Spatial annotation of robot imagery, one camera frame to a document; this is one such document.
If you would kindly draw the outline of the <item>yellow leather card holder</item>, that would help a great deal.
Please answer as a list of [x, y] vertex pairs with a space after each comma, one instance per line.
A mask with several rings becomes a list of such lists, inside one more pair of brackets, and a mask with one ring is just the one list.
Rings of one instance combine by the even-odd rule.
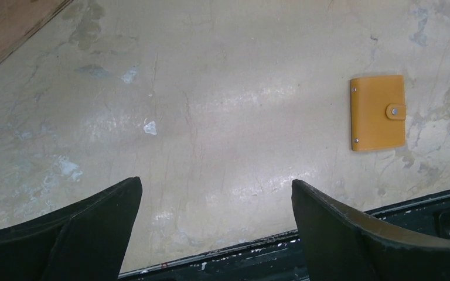
[[358, 77], [350, 81], [352, 150], [384, 150], [406, 143], [404, 77]]

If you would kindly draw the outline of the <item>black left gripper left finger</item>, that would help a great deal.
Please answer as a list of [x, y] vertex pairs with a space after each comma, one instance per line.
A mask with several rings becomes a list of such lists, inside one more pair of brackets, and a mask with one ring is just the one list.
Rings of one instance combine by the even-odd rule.
[[139, 177], [0, 229], [0, 280], [117, 280], [142, 198]]

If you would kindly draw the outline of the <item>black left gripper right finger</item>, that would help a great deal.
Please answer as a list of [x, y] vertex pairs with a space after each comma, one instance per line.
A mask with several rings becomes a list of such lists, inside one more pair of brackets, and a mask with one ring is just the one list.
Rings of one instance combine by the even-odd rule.
[[387, 223], [302, 180], [291, 199], [311, 280], [450, 280], [450, 239]]

